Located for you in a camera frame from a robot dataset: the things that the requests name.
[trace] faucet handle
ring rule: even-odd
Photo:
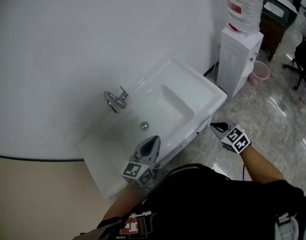
[[[123,100],[125,100],[128,96],[129,96],[129,94],[124,90],[124,88],[120,85],[119,86],[121,89],[122,89],[122,94],[120,95],[120,97],[119,97],[119,99],[121,100],[121,101],[123,101]]]

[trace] pink trash can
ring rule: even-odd
[[[253,71],[248,76],[248,81],[253,86],[259,86],[269,77],[270,77],[270,71],[267,65],[257,60],[254,62]]]

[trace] wire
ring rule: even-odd
[[[220,62],[220,60],[218,60],[216,63],[215,63],[215,65],[214,65],[214,68],[213,68],[213,72],[212,72],[212,77],[213,78],[215,78],[215,76],[214,76],[214,70],[215,70],[215,68],[217,67],[217,64]]]
[[[243,181],[244,181],[245,164],[243,164]]]

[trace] beige floor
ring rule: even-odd
[[[0,158],[0,240],[69,240],[96,228],[110,204],[84,162]]]

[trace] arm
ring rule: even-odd
[[[251,145],[246,147],[240,155],[252,181],[265,184],[285,180],[282,173]]]
[[[103,221],[113,217],[122,217],[146,196],[145,188],[128,184],[119,194],[103,217]]]

